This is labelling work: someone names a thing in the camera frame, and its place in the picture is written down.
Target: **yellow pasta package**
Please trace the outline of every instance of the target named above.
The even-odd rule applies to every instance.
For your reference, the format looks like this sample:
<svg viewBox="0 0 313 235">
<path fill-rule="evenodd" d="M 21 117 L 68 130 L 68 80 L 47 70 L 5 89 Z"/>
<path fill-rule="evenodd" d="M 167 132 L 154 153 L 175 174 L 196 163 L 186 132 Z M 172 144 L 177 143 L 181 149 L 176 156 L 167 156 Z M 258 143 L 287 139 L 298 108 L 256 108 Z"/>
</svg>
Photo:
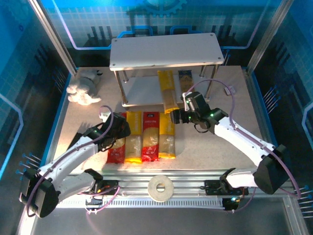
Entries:
<svg viewBox="0 0 313 235">
<path fill-rule="evenodd" d="M 127 112 L 131 134 L 125 140 L 125 163 L 141 164 L 141 112 Z"/>
<path fill-rule="evenodd" d="M 169 114 L 160 113 L 159 158 L 175 158 L 175 125 Z"/>
<path fill-rule="evenodd" d="M 157 74 L 161 87 L 164 113 L 169 114 L 173 110 L 179 109 L 176 101 L 173 71 L 157 71 Z"/>
</svg>

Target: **white ring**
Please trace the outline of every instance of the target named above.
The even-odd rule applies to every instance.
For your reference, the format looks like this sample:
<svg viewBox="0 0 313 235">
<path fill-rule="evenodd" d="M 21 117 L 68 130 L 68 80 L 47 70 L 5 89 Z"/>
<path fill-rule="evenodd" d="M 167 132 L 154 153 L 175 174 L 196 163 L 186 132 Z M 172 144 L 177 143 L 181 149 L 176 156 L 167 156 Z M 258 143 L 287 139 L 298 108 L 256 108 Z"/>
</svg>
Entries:
<svg viewBox="0 0 313 235">
<path fill-rule="evenodd" d="M 164 185 L 163 192 L 157 190 L 158 185 Z M 148 183 L 148 194 L 156 202 L 165 202 L 172 197 L 174 193 L 173 182 L 165 175 L 156 175 Z"/>
</svg>

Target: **white plush toy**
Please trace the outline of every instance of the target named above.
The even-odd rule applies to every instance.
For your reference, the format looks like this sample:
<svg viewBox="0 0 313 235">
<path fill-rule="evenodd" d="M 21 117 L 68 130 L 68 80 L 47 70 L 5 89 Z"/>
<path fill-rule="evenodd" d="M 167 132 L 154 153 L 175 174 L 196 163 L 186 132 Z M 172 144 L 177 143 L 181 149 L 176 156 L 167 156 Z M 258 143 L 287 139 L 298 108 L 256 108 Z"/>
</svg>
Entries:
<svg viewBox="0 0 313 235">
<path fill-rule="evenodd" d="M 73 79 L 67 87 L 68 100 L 80 105 L 90 105 L 101 100 L 97 96 L 96 84 L 99 83 L 101 71 L 83 70 L 80 77 Z"/>
</svg>

